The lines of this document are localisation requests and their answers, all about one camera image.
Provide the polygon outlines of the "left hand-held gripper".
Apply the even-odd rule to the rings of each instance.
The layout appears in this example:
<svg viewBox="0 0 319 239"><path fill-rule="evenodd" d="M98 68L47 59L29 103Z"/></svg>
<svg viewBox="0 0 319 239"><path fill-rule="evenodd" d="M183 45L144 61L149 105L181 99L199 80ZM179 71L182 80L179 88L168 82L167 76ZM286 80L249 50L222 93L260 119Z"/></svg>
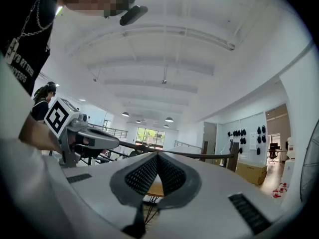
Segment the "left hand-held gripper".
<svg viewBox="0 0 319 239"><path fill-rule="evenodd" d="M80 113L66 99L57 98L54 101L45 115L44 122L58 139L61 149L59 165L63 168L76 167L81 158L97 158L100 150L113 149L120 145L116 137L89 127L87 115ZM86 137L89 144L69 145L71 135Z"/></svg>

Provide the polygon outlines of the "person's left hand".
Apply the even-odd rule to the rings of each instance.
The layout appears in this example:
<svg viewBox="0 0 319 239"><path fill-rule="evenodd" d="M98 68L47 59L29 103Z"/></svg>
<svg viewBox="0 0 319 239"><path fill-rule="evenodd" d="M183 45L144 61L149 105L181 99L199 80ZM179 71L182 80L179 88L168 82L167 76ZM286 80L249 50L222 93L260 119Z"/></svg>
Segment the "person's left hand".
<svg viewBox="0 0 319 239"><path fill-rule="evenodd" d="M69 145L76 145L76 144L88 145L89 139L81 135L71 135L69 137Z"/></svg>

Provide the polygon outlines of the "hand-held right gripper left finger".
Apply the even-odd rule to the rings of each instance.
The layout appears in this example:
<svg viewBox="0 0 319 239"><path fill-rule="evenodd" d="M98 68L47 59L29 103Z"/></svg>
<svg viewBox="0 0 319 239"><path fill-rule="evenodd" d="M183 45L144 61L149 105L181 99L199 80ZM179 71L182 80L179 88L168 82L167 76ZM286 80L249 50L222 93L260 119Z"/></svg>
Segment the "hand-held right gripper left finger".
<svg viewBox="0 0 319 239"><path fill-rule="evenodd" d="M143 154L109 164L65 169L73 194L67 205L73 239L158 239L145 228L143 199L157 176L158 156Z"/></svg>

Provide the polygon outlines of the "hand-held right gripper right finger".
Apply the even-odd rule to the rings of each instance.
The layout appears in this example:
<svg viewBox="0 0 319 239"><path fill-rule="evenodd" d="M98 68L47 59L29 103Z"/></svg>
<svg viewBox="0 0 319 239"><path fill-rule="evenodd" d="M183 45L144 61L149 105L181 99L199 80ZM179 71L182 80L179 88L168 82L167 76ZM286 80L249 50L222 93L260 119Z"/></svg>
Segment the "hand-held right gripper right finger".
<svg viewBox="0 0 319 239"><path fill-rule="evenodd" d="M160 239L244 239L252 230L229 200L241 193L275 223L282 215L280 204L236 173L181 155L170 157L196 170L201 178L198 194L186 206L163 210L158 217Z"/></svg>

